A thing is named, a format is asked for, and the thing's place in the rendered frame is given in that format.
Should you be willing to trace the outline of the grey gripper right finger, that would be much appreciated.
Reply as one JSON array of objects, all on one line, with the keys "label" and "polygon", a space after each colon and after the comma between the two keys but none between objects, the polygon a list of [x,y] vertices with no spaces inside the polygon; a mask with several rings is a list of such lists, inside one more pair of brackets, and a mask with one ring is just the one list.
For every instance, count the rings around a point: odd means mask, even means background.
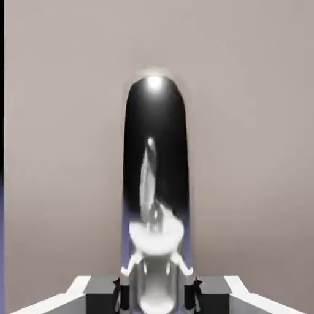
[{"label": "grey gripper right finger", "polygon": [[184,286],[185,314],[304,314],[256,293],[238,276],[198,276]]}]

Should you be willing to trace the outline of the taupe painted cabinet door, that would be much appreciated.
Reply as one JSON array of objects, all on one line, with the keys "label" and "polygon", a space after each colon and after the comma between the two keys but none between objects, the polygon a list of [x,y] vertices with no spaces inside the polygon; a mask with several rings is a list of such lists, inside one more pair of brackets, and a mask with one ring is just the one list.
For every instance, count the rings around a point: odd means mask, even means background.
[{"label": "taupe painted cabinet door", "polygon": [[314,0],[7,0],[5,314],[119,270],[125,92],[186,102],[193,266],[314,314]]}]

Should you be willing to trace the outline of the shiny dark curved metal handle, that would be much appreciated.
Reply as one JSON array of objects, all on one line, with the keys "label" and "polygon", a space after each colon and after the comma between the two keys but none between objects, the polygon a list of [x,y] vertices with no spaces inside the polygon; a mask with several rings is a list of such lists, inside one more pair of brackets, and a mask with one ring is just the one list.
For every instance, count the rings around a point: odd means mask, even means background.
[{"label": "shiny dark curved metal handle", "polygon": [[189,179],[182,91],[144,69],[126,93],[118,314],[194,312]]}]

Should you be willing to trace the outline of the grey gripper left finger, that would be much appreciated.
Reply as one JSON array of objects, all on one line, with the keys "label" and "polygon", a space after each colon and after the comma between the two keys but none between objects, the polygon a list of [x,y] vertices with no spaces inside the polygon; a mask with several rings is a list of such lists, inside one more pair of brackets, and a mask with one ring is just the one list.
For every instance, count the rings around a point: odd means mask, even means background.
[{"label": "grey gripper left finger", "polygon": [[116,276],[81,275],[68,289],[9,314],[129,314]]}]

